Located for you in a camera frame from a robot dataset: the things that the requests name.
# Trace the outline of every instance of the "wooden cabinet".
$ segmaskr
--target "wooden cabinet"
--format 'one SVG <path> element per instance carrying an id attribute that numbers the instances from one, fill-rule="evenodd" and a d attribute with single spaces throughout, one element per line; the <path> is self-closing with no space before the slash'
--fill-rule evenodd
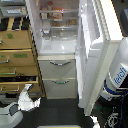
<path id="1" fill-rule="evenodd" d="M 0 67 L 0 77 L 38 76 L 36 65 Z"/>
<path id="2" fill-rule="evenodd" d="M 24 49 L 31 48 L 29 33 L 24 31 L 3 31 L 0 32 L 0 49 Z"/>
<path id="3" fill-rule="evenodd" d="M 14 19 L 10 18 L 7 31 L 0 32 L 0 94 L 17 94 L 22 91 L 25 84 L 34 84 L 29 93 L 33 95 L 35 93 L 34 97 L 39 95 L 44 97 L 45 92 L 31 32 L 21 29 L 12 31 L 13 21 Z M 13 81 L 17 77 L 27 79 Z M 36 80 L 31 80 L 29 77 L 36 77 Z"/>
<path id="4" fill-rule="evenodd" d="M 32 49 L 0 50 L 0 66 L 34 65 Z"/>

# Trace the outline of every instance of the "refrigerator shelf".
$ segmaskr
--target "refrigerator shelf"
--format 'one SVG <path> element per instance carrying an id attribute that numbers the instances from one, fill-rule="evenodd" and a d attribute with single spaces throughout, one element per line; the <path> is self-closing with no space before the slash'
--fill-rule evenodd
<path id="1" fill-rule="evenodd" d="M 63 17 L 62 21 L 63 20 L 77 20 L 77 19 L 78 19 L 78 16 L 76 16 L 76 17 Z M 54 21 L 54 17 L 53 16 L 50 16 L 47 19 L 42 19 L 42 21 L 44 21 L 44 20 Z"/>
<path id="2" fill-rule="evenodd" d="M 62 26 L 62 27 L 50 27 L 51 30 L 67 30 L 67 29 L 72 29 L 72 30 L 76 30 L 78 29 L 78 25 L 71 25 L 71 26 Z"/>
<path id="3" fill-rule="evenodd" d="M 66 10 L 40 10 L 38 13 L 74 13 L 78 12 L 78 9 L 66 9 Z"/>

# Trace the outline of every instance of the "drawer handle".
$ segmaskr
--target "drawer handle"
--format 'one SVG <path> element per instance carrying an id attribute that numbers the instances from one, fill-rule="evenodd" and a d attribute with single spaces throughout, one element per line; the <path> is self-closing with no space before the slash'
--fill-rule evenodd
<path id="1" fill-rule="evenodd" d="M 4 86 L 2 86 L 1 87 L 1 92 L 19 92 L 19 86 L 18 86 L 18 88 L 17 88 L 17 90 L 6 90 L 6 91 L 3 91 L 3 89 L 4 89 Z"/>
<path id="2" fill-rule="evenodd" d="M 7 61 L 0 62 L 0 64 L 5 64 L 5 63 L 8 63 L 8 62 L 9 62 L 9 59 L 7 59 Z"/>
<path id="3" fill-rule="evenodd" d="M 68 83 L 68 82 L 70 82 L 69 80 L 66 80 L 66 81 L 62 81 L 62 82 L 60 82 L 60 81 L 52 81 L 53 83 L 56 83 L 56 84 L 66 84 L 66 83 Z"/>
<path id="4" fill-rule="evenodd" d="M 16 71 L 14 71 L 14 72 L 10 72 L 10 73 L 0 73 L 0 75 L 15 75 L 16 74 Z"/>
<path id="5" fill-rule="evenodd" d="M 50 63 L 51 63 L 51 64 L 54 64 L 54 65 L 57 65 L 57 66 L 64 66 L 64 65 L 66 65 L 66 64 L 71 63 L 71 61 L 68 61 L 68 62 L 63 63 L 63 64 L 57 64 L 57 63 L 56 63 L 56 62 L 54 62 L 54 61 L 50 61 Z"/>

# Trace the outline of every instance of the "open drawer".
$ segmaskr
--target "open drawer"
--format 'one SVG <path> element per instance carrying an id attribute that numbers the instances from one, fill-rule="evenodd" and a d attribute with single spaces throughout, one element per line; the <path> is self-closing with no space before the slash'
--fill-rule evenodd
<path id="1" fill-rule="evenodd" d="M 39 82 L 38 77 L 33 81 L 25 82 L 0 82 L 0 93 L 20 93 L 25 84 L 34 84 L 34 87 L 29 92 L 39 92 Z"/>
<path id="2" fill-rule="evenodd" d="M 25 66 L 25 65 L 34 65 L 34 64 L 35 62 L 31 49 L 0 51 L 0 67 Z"/>
<path id="3" fill-rule="evenodd" d="M 0 77 L 35 76 L 38 75 L 36 65 L 22 67 L 0 67 Z"/>

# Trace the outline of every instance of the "label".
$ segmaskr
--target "label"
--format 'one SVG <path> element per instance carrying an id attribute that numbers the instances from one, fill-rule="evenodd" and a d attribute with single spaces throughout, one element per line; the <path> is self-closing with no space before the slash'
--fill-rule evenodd
<path id="1" fill-rule="evenodd" d="M 12 10 L 7 10 L 9 14 L 20 14 L 21 10 L 20 9 L 12 9 Z"/>
<path id="2" fill-rule="evenodd" d="M 6 58 L 6 56 L 5 55 L 1 55 L 1 58 Z"/>
<path id="3" fill-rule="evenodd" d="M 27 54 L 13 54 L 14 58 L 28 58 Z"/>
<path id="4" fill-rule="evenodd" d="M 7 34 L 9 39 L 13 39 L 13 35 L 12 34 Z"/>
<path id="5" fill-rule="evenodd" d="M 127 74 L 128 74 L 128 67 L 123 64 L 120 64 L 112 78 L 114 84 L 117 87 L 120 87 Z"/>
<path id="6" fill-rule="evenodd" d="M 8 68 L 9 70 L 12 70 L 13 68 Z"/>
<path id="7" fill-rule="evenodd" d="M 26 15 L 26 14 L 27 14 L 25 7 L 22 7 L 22 8 L 21 8 L 21 14 L 22 14 L 22 15 Z"/>

